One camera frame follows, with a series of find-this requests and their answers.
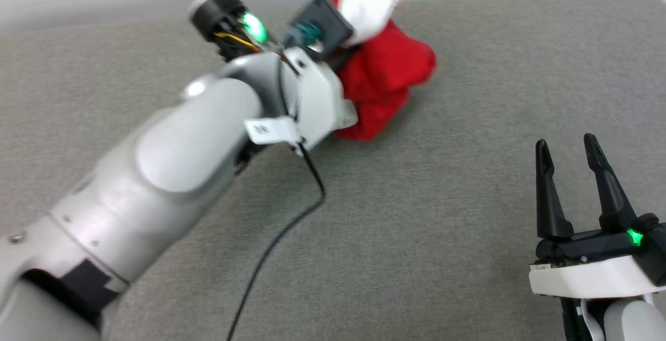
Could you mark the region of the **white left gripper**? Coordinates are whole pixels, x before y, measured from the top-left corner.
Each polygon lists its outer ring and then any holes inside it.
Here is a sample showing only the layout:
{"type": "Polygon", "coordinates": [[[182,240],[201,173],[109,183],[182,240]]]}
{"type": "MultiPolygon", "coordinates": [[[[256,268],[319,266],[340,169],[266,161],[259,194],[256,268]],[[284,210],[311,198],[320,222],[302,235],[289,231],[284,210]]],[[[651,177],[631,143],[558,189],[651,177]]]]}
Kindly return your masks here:
{"type": "Polygon", "coordinates": [[[298,70],[293,89],[297,103],[292,112],[306,150],[332,132],[358,123],[356,107],[343,95],[342,82],[331,66],[314,61],[301,48],[286,49],[285,55],[298,70]]]}

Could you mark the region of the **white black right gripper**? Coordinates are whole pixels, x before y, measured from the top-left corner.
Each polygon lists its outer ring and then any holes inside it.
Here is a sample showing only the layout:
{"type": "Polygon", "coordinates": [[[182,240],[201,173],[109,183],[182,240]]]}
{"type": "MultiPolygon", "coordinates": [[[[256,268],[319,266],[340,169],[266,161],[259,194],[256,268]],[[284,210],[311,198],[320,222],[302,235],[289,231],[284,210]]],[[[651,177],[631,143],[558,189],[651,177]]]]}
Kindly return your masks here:
{"type": "Polygon", "coordinates": [[[537,260],[530,264],[531,290],[537,295],[578,300],[663,292],[664,222],[646,214],[631,228],[636,213],[597,137],[584,134],[584,146],[596,179],[601,206],[599,224],[603,230],[574,235],[573,225],[563,214],[548,144],[538,140],[536,234],[545,241],[537,245],[537,260]]]}

